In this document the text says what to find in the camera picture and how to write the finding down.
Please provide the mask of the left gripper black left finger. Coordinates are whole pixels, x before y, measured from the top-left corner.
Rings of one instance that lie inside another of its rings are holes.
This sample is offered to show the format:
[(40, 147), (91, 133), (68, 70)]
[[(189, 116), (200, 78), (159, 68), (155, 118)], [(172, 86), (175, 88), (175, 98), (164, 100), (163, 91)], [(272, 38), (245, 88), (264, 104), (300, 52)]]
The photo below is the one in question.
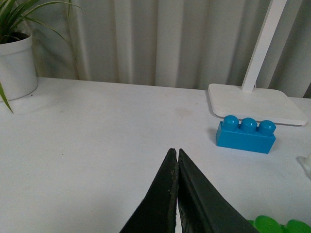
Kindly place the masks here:
[(146, 196), (128, 219), (122, 233), (173, 233), (176, 226), (179, 165), (169, 149)]

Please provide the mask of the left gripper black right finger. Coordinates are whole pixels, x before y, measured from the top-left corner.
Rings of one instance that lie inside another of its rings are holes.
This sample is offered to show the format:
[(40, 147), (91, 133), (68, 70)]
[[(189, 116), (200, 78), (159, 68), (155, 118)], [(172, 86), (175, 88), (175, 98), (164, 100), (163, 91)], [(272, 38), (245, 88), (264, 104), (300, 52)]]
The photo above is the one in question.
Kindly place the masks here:
[(257, 233), (206, 178), (196, 164), (179, 150), (178, 208), (184, 233)]

